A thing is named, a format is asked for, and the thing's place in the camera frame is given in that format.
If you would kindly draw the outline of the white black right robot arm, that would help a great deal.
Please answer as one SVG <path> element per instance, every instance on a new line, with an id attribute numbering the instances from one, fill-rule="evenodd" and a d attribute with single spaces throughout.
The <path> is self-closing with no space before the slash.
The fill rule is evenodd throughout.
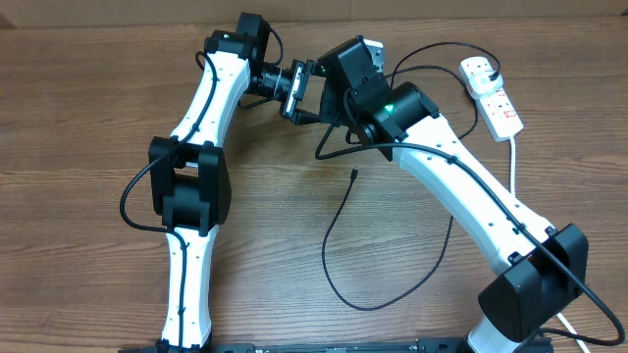
<path id="1" fill-rule="evenodd" d="M 351 38 L 317 61 L 333 95 L 332 124 L 421 181 L 471 235 L 496 278 L 478 296 L 483 318 L 462 352 L 516 352 L 583 292 L 589 243 L 556 229 L 506 190 L 464 147 L 417 85 L 391 87 L 382 43 Z"/>

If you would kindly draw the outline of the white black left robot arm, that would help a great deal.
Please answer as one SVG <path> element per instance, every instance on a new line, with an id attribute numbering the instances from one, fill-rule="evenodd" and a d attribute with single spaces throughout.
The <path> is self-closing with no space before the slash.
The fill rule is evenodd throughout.
<path id="1" fill-rule="evenodd" d="M 152 202 L 170 251 L 167 319 L 156 352 L 207 352 L 212 321 L 209 289 L 214 243 L 225 222 L 232 188 L 224 152 L 226 134 L 243 95 L 280 102 L 296 125 L 320 122 L 297 108 L 303 64 L 283 71 L 265 53 L 271 25 L 242 13 L 233 32 L 215 31 L 197 53 L 203 75 L 180 124 L 148 150 Z"/>

